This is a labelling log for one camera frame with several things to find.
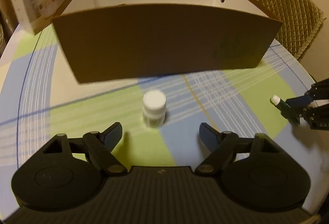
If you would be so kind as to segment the dark green tube white cap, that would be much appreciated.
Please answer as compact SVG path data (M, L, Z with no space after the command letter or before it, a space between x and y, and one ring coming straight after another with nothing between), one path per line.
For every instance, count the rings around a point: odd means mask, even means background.
M270 102L277 109L279 109L282 113L286 113L290 109L290 107L287 105L287 103L285 103L285 101L283 101L282 99L280 99L280 97L278 97L277 95L273 95L271 97L271 99L270 99Z

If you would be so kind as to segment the white pill bottle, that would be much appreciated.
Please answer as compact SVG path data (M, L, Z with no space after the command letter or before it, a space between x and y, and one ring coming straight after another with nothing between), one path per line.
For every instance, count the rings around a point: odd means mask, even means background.
M142 113L149 127L161 126L166 117L166 96L161 90L147 91L143 96Z

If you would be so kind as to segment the checked tablecloth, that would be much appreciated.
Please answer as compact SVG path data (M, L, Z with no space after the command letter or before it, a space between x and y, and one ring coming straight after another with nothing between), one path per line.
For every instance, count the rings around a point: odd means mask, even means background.
M13 174L53 135L81 137L114 122L124 135L113 153L127 167L195 168L209 153L198 136L203 122L241 137L265 133L308 172L304 208L314 213L328 193L328 133L293 126L270 102L303 95L312 84L278 42L253 69L79 84L52 26L35 36L17 28L1 56L1 218L18 207ZM149 127L143 96L155 89L166 96L166 117Z

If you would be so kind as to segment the brown cardboard box white inside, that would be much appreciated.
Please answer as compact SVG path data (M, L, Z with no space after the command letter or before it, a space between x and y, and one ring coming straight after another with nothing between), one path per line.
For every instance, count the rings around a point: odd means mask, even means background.
M253 68L282 24L256 0L65 0L52 23L79 83Z

